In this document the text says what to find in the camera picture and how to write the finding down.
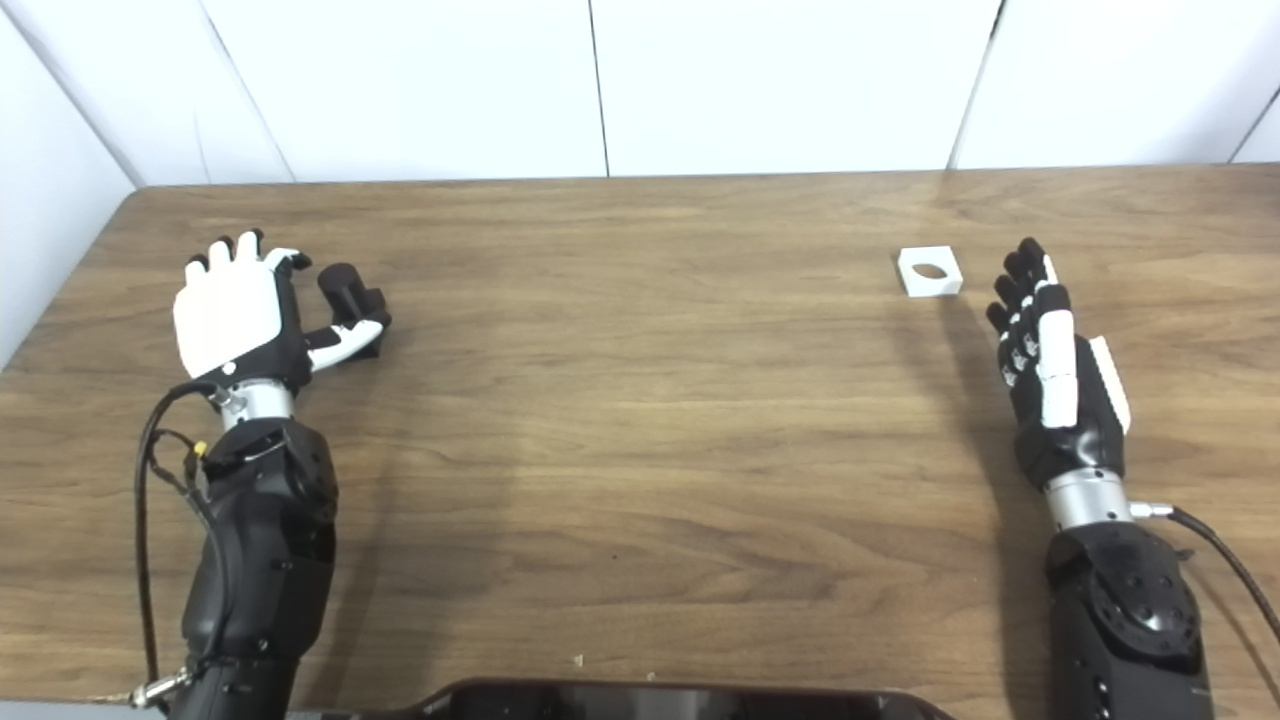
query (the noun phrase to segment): wood grain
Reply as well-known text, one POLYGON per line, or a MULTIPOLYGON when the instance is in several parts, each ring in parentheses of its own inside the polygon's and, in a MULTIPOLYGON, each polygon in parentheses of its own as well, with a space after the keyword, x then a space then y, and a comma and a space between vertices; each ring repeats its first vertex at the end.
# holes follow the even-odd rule
MULTIPOLYGON (((1280 597, 1277 167, 152 188, 0 375, 4 696, 138 682, 136 433, 183 379, 182 263, 244 227, 356 263, 396 315, 380 360, 300 404, 343 495, 298 706, 653 674, 1043 717, 1050 521, 980 319, 1025 234, 1115 351, 1130 495, 1213 523, 1280 597), (959 297, 904 297, 918 245, 956 249, 959 297)), ((196 405, 169 424, 211 437, 196 405)), ((200 530, 154 495, 175 667, 200 530)), ((1274 712, 1257 611, 1160 530, 1202 551, 1221 716, 1274 712)))

